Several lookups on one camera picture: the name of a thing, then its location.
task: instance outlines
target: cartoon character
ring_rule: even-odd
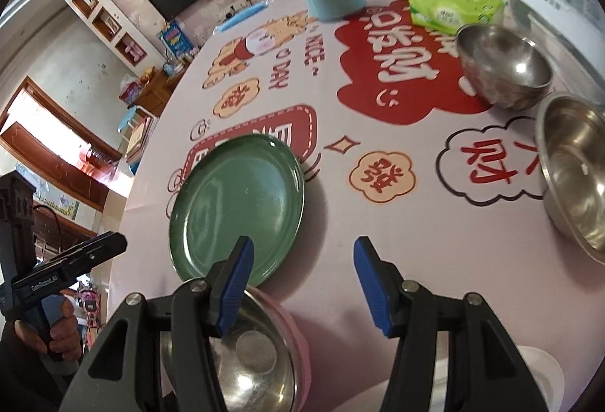
[[[212,87],[227,76],[239,74],[246,69],[249,59],[281,47],[294,36],[304,33],[307,26],[315,21],[316,18],[309,17],[304,10],[292,16],[269,20],[245,38],[238,36],[221,48],[202,87]]]

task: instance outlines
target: stainless steel bowl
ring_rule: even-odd
[[[246,290],[235,324],[222,339],[211,339],[211,346],[229,412],[296,412],[301,408],[305,368],[299,343],[261,291]],[[174,388],[170,332],[162,332],[160,349]]]
[[[544,206],[555,226],[605,264],[605,119],[581,98],[548,95],[535,140],[548,185]]]
[[[456,45],[465,76],[489,103],[526,110],[548,93],[552,69],[530,39],[501,26],[469,24]]]

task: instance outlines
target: table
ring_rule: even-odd
[[[275,0],[213,36],[137,172],[109,311],[131,291],[180,285],[168,215],[183,178],[223,140],[263,132],[291,146],[307,180],[295,246],[261,286],[309,341],[304,410],[331,411],[390,373],[396,343],[374,328],[353,268],[360,235],[434,294],[483,294],[518,345],[558,360],[567,410],[605,354],[605,267],[548,220],[534,111],[483,104],[453,38],[409,20],[406,0],[368,0],[337,23],[309,18],[304,0]]]

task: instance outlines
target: green tissue package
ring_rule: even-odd
[[[412,23],[455,35],[465,24],[501,24],[502,0],[409,0]]]

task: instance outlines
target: green plate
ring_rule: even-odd
[[[303,216],[304,178],[287,145],[261,134],[231,139],[185,180],[170,217],[170,254],[183,281],[205,277],[241,235],[254,243],[248,284],[282,263]]]

